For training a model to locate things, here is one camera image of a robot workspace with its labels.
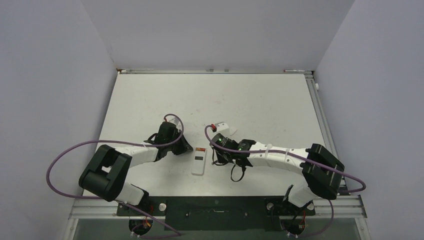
remote control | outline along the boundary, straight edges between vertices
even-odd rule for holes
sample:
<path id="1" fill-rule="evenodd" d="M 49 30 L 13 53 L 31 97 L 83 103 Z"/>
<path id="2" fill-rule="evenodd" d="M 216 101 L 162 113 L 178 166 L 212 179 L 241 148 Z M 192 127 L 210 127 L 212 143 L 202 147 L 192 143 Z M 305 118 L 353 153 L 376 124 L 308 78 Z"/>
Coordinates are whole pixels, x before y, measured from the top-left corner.
<path id="1" fill-rule="evenodd" d="M 205 173 L 206 148 L 196 147 L 194 151 L 193 166 L 191 174 L 195 176 L 203 176 Z"/>

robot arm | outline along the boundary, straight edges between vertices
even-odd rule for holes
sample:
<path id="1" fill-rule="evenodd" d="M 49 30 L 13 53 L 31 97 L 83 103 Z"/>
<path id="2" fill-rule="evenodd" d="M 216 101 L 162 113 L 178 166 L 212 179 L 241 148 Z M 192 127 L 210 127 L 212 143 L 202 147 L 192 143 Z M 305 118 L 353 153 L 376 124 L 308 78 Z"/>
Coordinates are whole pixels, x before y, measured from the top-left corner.
<path id="1" fill-rule="evenodd" d="M 145 141 L 152 145 L 117 148 L 101 145 L 81 174 L 79 186 L 108 202 L 117 200 L 131 205 L 139 205 L 149 196 L 149 193 L 125 181 L 129 168 L 157 162 L 168 152 L 180 155 L 193 151 L 184 136 L 181 136 L 174 144 L 161 146 L 179 137 L 181 131 L 177 129 L 178 123 L 176 118 L 163 122 L 158 133 L 153 134 Z M 104 171 L 103 167 L 109 168 L 109 171 Z"/>
<path id="2" fill-rule="evenodd" d="M 241 167 L 243 172 L 247 167 L 268 166 L 303 176 L 305 181 L 290 186 L 284 196 L 296 207 L 304 207 L 317 197 L 328 200 L 336 199 L 342 176 L 301 159 L 310 159 L 343 172 L 345 166 L 322 145 L 314 143 L 311 148 L 284 148 L 248 139 L 236 142 L 228 138 L 228 126 L 225 123 L 217 124 L 217 127 L 213 125 L 212 130 L 217 133 L 212 138 L 212 143 L 225 149 L 236 150 L 225 151 L 211 143 L 211 147 L 216 151 L 218 163 L 233 163 Z M 237 151 L 260 152 L 237 153 Z"/>

white tabletop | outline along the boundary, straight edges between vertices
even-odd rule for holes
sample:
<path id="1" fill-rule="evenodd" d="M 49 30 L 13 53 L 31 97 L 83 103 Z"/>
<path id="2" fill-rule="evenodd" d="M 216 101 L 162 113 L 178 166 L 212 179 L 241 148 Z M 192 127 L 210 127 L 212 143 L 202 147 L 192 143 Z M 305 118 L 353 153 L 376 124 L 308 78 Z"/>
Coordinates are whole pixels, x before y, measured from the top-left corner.
<path id="1" fill-rule="evenodd" d="M 193 153 L 171 152 L 158 162 L 130 168 L 126 181 L 151 196 L 281 196 L 303 181 L 285 170 L 248 167 L 242 181 L 232 182 L 232 164 L 211 165 L 212 150 L 204 136 L 211 123 L 237 128 L 236 141 L 283 148 L 324 145 L 303 74 L 119 74 L 100 139 L 141 143 L 158 131 L 167 113 L 182 119 L 193 148 L 207 148 L 205 171 L 203 176 L 191 174 Z M 236 168 L 234 179 L 240 175 Z"/>

purple cable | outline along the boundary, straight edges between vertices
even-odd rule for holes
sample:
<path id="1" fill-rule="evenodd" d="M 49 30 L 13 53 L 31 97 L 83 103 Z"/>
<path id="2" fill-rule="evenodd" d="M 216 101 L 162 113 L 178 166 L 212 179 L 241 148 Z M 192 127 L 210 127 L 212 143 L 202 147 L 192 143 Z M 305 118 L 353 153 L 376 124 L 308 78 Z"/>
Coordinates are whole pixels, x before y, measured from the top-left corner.
<path id="1" fill-rule="evenodd" d="M 212 128 L 212 126 L 211 126 L 211 125 L 207 125 L 206 127 L 204 127 L 204 134 L 206 135 L 206 138 L 207 138 L 207 140 L 210 142 L 210 144 L 212 144 L 214 147 L 216 147 L 216 148 L 218 148 L 218 149 L 221 149 L 221 150 L 224 150 L 224 151 L 226 151 L 226 152 L 230 152 L 230 153 L 241 153 L 241 154 L 261 154 L 261 153 L 265 153 L 265 152 L 266 152 L 265 150 L 252 150 L 252 151 L 247 151 L 247 150 L 233 150 L 233 149 L 229 149 L 229 148 L 222 147 L 222 146 L 220 146 L 220 145 L 216 144 L 215 142 L 213 142 L 213 141 L 211 140 L 211 138 L 210 138 L 210 137 L 209 137 L 209 135 L 208 135 L 208 128 Z M 305 161 L 305 162 L 307 162 L 307 163 L 310 163 L 310 164 L 317 165 L 317 166 L 318 166 L 318 167 L 320 167 L 320 168 L 326 169 L 326 170 L 331 171 L 331 172 L 334 172 L 334 173 L 336 173 L 336 174 L 340 174 L 340 175 L 342 175 L 342 176 L 344 176 L 344 177 L 346 177 L 346 178 L 349 178 L 349 179 L 355 180 L 356 182 L 358 182 L 358 183 L 362 184 L 362 187 L 360 187 L 360 188 L 353 189 L 353 190 L 340 191 L 339 193 L 343 193 L 343 194 L 347 194 L 347 193 L 356 193 L 356 192 L 363 191 L 363 190 L 365 190 L 365 188 L 367 188 L 367 185 L 366 185 L 366 184 L 365 184 L 365 182 L 364 182 L 364 181 L 362 181 L 361 179 L 359 179 L 359 178 L 357 178 L 357 177 L 355 177 L 355 176 L 352 176 L 352 175 L 350 175 L 350 174 L 348 174 L 348 173 L 344 173 L 344 172 L 339 171 L 339 170 L 337 170 L 337 169 L 334 169 L 334 168 L 331 168 L 331 167 L 329 167 L 329 166 L 326 166 L 326 165 L 324 165 L 324 164 L 322 164 L 322 163 L 319 163 L 319 162 L 313 161 L 313 160 L 311 160 L 311 159 L 307 159 L 307 158 L 305 158 L 305 157 L 302 157 L 302 156 L 296 155 L 296 154 L 291 153 L 291 152 L 286 152 L 286 151 L 283 151 L 283 150 L 272 150 L 272 149 L 271 149 L 271 150 L 269 150 L 269 151 L 268 151 L 268 153 L 277 153 L 277 154 L 284 154 L 284 155 L 285 155 L 285 154 L 287 154 L 287 155 L 289 155 L 289 156 L 292 156 L 292 157 L 294 157 L 294 158 L 298 158 L 298 159 L 303 160 L 303 161 Z"/>
<path id="2" fill-rule="evenodd" d="M 156 217 L 154 217 L 154 216 L 152 216 L 152 215 L 150 215 L 150 214 L 148 214 L 147 212 L 145 212 L 145 211 L 143 211 L 143 210 L 141 210 L 141 209 L 138 209 L 138 208 L 136 208 L 135 206 L 132 206 L 132 205 L 130 205 L 130 204 L 127 204 L 127 203 L 123 203 L 123 202 L 121 202 L 121 204 L 122 205 L 125 205 L 125 206 L 127 206 L 127 207 L 129 207 L 130 209 L 133 209 L 133 210 L 135 210 L 135 211 L 137 211 L 137 212 L 139 212 L 139 213 L 141 213 L 141 214 L 143 214 L 143 215 L 145 215 L 145 216 L 147 216 L 147 217 L 149 217 L 149 218 L 151 218 L 153 221 L 156 221 L 156 222 L 158 222 L 160 225 L 162 225 L 162 226 L 164 226 L 164 227 L 166 227 L 166 228 L 169 228 L 170 230 L 172 230 L 174 233 L 176 233 L 176 234 L 169 234 L 169 235 L 163 235 L 163 236 L 143 236 L 143 235 L 140 235 L 140 238 L 141 239 L 164 239 L 164 238 L 171 238 L 171 237 L 180 237 L 182 234 L 181 234 L 181 232 L 179 232 L 178 230 L 176 230 L 175 228 L 173 228 L 173 227 L 171 227 L 170 225 L 168 225 L 168 224 L 166 224 L 166 223 L 164 223 L 164 222 L 162 222 L 162 221 L 160 221 L 159 219 L 157 219 Z M 132 229 L 131 229 L 131 232 L 134 232 L 134 230 L 136 230 L 138 227 L 141 227 L 143 224 L 141 223 L 141 224 L 138 224 L 137 226 L 135 226 L 135 227 L 133 227 Z"/>
<path id="3" fill-rule="evenodd" d="M 60 190 L 58 190 L 57 188 L 55 188 L 53 185 L 52 185 L 52 182 L 50 181 L 50 173 L 51 173 L 51 171 L 52 171 L 52 168 L 53 168 L 53 166 L 59 161 L 59 159 L 61 159 L 65 154 L 67 154 L 67 153 L 69 153 L 70 151 L 72 151 L 72 150 L 74 150 L 74 149 L 76 149 L 76 148 L 78 148 L 78 147 L 81 147 L 81 146 L 84 146 L 84 145 L 87 145 L 87 144 L 97 144 L 97 143 L 110 143 L 110 144 L 125 144 L 125 145 L 132 145 L 132 146 L 139 146 L 139 147 L 147 147 L 147 148 L 159 148 L 159 147 L 166 147 L 166 146 L 169 146 L 169 145 L 172 145 L 172 144 L 174 144 L 174 143 L 176 143 L 176 142 L 178 142 L 182 137 L 183 137 L 183 133 L 184 133 L 184 124 L 183 124 L 183 121 L 181 121 L 181 118 L 180 117 L 178 117 L 177 115 L 175 115 L 175 114 L 173 114 L 173 113 L 168 113 L 168 114 L 166 114 L 163 118 L 166 120 L 166 117 L 168 117 L 168 116 L 173 116 L 173 117 L 175 117 L 176 119 L 178 119 L 178 121 L 181 123 L 181 134 L 174 140 L 174 141 L 171 141 L 171 142 L 169 142 L 169 143 L 164 143 L 164 144 L 142 144 L 142 143 L 134 143 L 134 142 L 128 142 L 128 141 L 115 141 L 115 140 L 90 140 L 90 141 L 85 141 L 85 142 L 81 142 L 81 143 L 78 143 L 78 144 L 76 144 L 76 145 L 74 145 L 74 146 L 71 146 L 70 148 L 68 148 L 68 149 L 66 149 L 65 151 L 63 151 L 61 154 L 59 154 L 54 160 L 53 160 L 53 162 L 50 164 L 50 166 L 48 166 L 48 169 L 47 169 L 47 173 L 45 174 L 45 180 L 46 180 L 46 182 L 47 182 L 47 185 L 49 186 L 49 188 L 51 189 L 51 190 L 53 190 L 53 192 L 55 192 L 55 193 L 57 193 L 57 194 L 59 194 L 59 195 L 61 195 L 61 196 L 64 196 L 64 197 L 67 197 L 67 198 L 74 198 L 74 199 L 102 199 L 102 198 L 100 198 L 100 197 L 98 197 L 98 196 L 79 196 L 79 195 L 72 195 L 72 194 L 68 194 L 68 193 L 65 193 L 65 192 L 62 192 L 62 191 L 60 191 Z M 166 224 L 166 223 L 164 223 L 164 222 L 162 222 L 162 221 L 160 221 L 159 219 L 157 219 L 157 218 L 155 218 L 154 216 L 152 216 L 152 215 L 150 215 L 150 214 L 148 214 L 148 213 L 146 213 L 146 212 L 144 212 L 144 211 L 142 211 L 142 210 L 140 210 L 140 209 L 138 209 L 138 208 L 136 208 L 136 207 L 134 207 L 134 206 L 132 206 L 132 205 L 130 205 L 130 204 L 126 204 L 126 203 L 124 203 L 124 205 L 125 206 L 127 206 L 127 207 L 129 207 L 129 208 L 131 208 L 131 209 L 134 209 L 134 210 L 136 210 L 136 211 L 138 211 L 138 212 L 140 212 L 140 213 L 142 213 L 142 214 L 144 214 L 145 216 L 148 216 L 148 217 L 150 217 L 151 219 L 153 219 L 153 220 L 155 220 L 156 222 L 158 222 L 159 224 L 161 224 L 161 225 L 163 225 L 163 226 L 165 226 L 165 227 L 167 227 L 167 228 L 169 228 L 169 229 L 171 229 L 172 231 L 174 231 L 176 234 L 174 234 L 174 235 L 164 235 L 164 236 L 152 236 L 152 237 L 147 237 L 147 236 L 145 236 L 145 237 L 142 237 L 142 238 L 144 238 L 144 239 L 163 239 L 163 238 L 169 238 L 169 237 L 179 237 L 179 236 L 181 236 L 181 233 L 179 232 L 179 231 L 177 231 L 176 229 L 174 229 L 173 227 L 171 227 L 171 226 L 169 226 L 168 224 Z"/>
<path id="4" fill-rule="evenodd" d="M 319 231 L 316 231 L 316 232 L 313 232 L 313 233 L 308 233 L 308 234 L 297 235 L 298 238 L 307 238 L 307 237 L 312 237 L 312 236 L 315 236 L 315 235 L 322 234 L 323 232 L 325 232 L 325 230 L 327 230 L 331 226 L 331 224 L 333 224 L 333 221 L 334 221 L 334 207 L 333 207 L 333 203 L 330 200 L 328 200 L 328 202 L 330 203 L 330 206 L 331 206 L 331 218 L 330 218 L 330 221 L 327 223 L 327 225 L 325 227 L 323 227 Z M 293 234 L 293 233 L 290 233 L 289 232 L 289 234 L 290 234 L 290 236 L 296 237 L 296 235 Z"/>

